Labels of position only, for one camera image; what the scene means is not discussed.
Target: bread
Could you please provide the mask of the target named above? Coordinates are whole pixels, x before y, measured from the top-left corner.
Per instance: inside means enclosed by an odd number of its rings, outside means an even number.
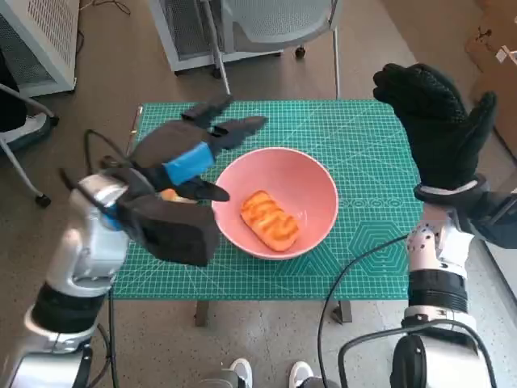
[[[286,251],[300,234],[298,221],[262,190],[242,203],[241,217],[273,251]]]
[[[164,191],[160,192],[160,197],[163,200],[168,200],[169,202],[183,202],[185,204],[195,204],[195,200],[188,200],[187,198],[183,198],[179,196],[176,191],[172,188],[167,188]]]

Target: pink bowl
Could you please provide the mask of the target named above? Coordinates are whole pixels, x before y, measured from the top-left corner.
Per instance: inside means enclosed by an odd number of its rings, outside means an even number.
[[[228,202],[212,202],[223,235],[250,255],[286,260],[319,244],[338,216],[338,191],[329,172],[314,158],[287,148],[264,148],[235,159],[222,172],[217,185],[230,194]],[[241,218],[241,205],[258,190],[268,192],[296,217],[300,237],[285,252],[267,247]]]

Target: white sneaker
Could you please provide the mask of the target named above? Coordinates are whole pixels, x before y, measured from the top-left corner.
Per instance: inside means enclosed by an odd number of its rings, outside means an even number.
[[[289,388],[297,388],[301,383],[309,377],[313,377],[314,372],[312,368],[304,361],[298,361],[291,368],[289,374]]]
[[[253,374],[250,362],[246,358],[237,358],[229,366],[246,384],[246,388],[253,388]]]

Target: green cutting mat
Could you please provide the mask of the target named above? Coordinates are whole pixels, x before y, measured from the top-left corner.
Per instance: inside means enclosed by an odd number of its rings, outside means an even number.
[[[190,103],[143,107],[137,141]],[[118,276],[118,298],[197,300],[323,299],[352,256],[409,232],[421,205],[413,198],[418,172],[404,129],[387,105],[375,101],[237,102],[219,120],[262,115],[267,126],[238,150],[224,152],[205,178],[236,157],[268,146],[302,150],[323,163],[339,192],[339,215],[327,239],[297,259],[253,258],[221,238],[207,268],[159,261],[135,243]],[[372,255],[344,279],[343,299],[403,299],[407,288],[403,242]]]

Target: black cable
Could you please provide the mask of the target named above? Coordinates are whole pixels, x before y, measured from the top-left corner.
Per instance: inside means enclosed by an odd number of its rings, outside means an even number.
[[[119,388],[119,376],[116,370],[116,349],[115,349],[115,301],[113,300],[113,287],[107,294],[108,313],[107,320],[110,327],[110,354],[111,354],[111,379],[113,388]]]
[[[88,202],[90,202],[99,210],[99,212],[104,214],[106,217],[116,219],[115,212],[113,212],[111,209],[108,209],[106,206],[97,201],[80,183],[74,182],[68,176],[64,168],[59,168],[58,172],[66,188],[68,188],[70,191],[74,189],[78,190],[88,200]]]
[[[103,337],[104,348],[106,349],[106,360],[104,361],[103,368],[100,370],[97,377],[94,378],[91,381],[91,383],[86,386],[86,388],[94,388],[95,386],[97,386],[97,384],[99,384],[99,382],[103,379],[104,375],[106,374],[107,367],[110,365],[111,353],[110,353],[110,344],[107,339],[106,329],[100,323],[97,325],[97,329],[99,329],[100,335]]]
[[[84,34],[82,33],[81,30],[78,29],[78,40],[77,40],[76,49],[75,49],[76,56],[79,55],[83,46],[84,46]]]
[[[377,251],[380,251],[380,250],[390,246],[391,244],[398,243],[399,241],[401,241],[401,240],[403,240],[405,238],[407,238],[407,234],[405,234],[403,236],[400,236],[400,237],[397,237],[397,238],[394,238],[393,240],[385,242],[385,243],[383,243],[383,244],[381,244],[381,245],[371,249],[370,251],[368,251],[366,253],[363,253],[360,256],[357,256],[355,259],[353,259],[350,263],[348,263],[345,266],[345,268],[341,271],[341,273],[339,274],[338,278],[334,282],[334,285],[332,285],[332,288],[329,291],[329,296],[326,297],[325,305],[323,306],[322,316],[320,317],[320,324],[319,324],[319,327],[317,328],[317,359],[318,359],[318,361],[320,363],[320,371],[321,371],[321,374],[322,374],[323,386],[325,388],[329,388],[329,386],[328,386],[328,381],[327,381],[327,378],[326,378],[325,366],[323,364],[322,333],[323,333],[323,322],[325,320],[325,312],[326,312],[327,306],[329,305],[330,299],[334,296],[334,293],[335,293],[336,289],[338,288],[339,284],[341,283],[341,280],[348,273],[350,268],[352,268],[355,264],[357,264],[359,261],[361,261],[365,257],[370,256],[371,254],[373,254],[373,253],[375,253]]]
[[[339,379],[341,381],[341,387],[342,388],[348,388],[347,383],[347,374],[345,373],[345,353],[353,348],[356,345],[359,345],[363,342],[369,341],[369,340],[377,340],[379,338],[388,337],[391,335],[399,335],[399,334],[407,334],[414,331],[421,331],[425,330],[429,327],[434,327],[437,325],[453,325],[461,327],[462,329],[466,330],[477,342],[477,346],[481,349],[481,352],[483,353],[483,357],[485,358],[486,368],[488,369],[488,374],[490,376],[490,385],[492,388],[497,388],[497,382],[495,381],[495,373],[494,373],[494,367],[492,366],[492,360],[490,359],[490,354],[488,353],[488,349],[486,348],[485,344],[483,343],[483,340],[481,337],[476,333],[474,329],[472,329],[469,325],[466,325],[462,322],[453,321],[451,319],[435,319],[430,322],[422,323],[417,326],[412,327],[403,327],[400,329],[390,329],[390,330],[384,330],[384,331],[378,331],[371,334],[362,335],[360,337],[354,338],[351,341],[348,341],[346,344],[344,344],[341,349],[339,349],[338,354],[338,367],[339,367]]]
[[[91,149],[90,149],[90,136],[95,135],[96,137],[102,139],[106,144],[110,146],[112,150],[114,150],[117,155],[124,160],[128,165],[132,166],[132,163],[129,161],[129,159],[126,157],[125,153],[122,152],[120,147],[115,144],[115,142],[110,139],[109,137],[106,137],[102,135],[100,132],[94,131],[93,129],[87,129],[84,132],[83,135],[83,143],[82,146],[84,148],[84,162],[86,164],[86,175],[92,175],[93,167],[91,166]]]
[[[126,6],[123,2],[119,0],[94,0],[91,5],[92,6],[103,6],[105,4],[115,4],[119,10],[124,12],[127,16],[131,15],[131,10],[128,6]]]

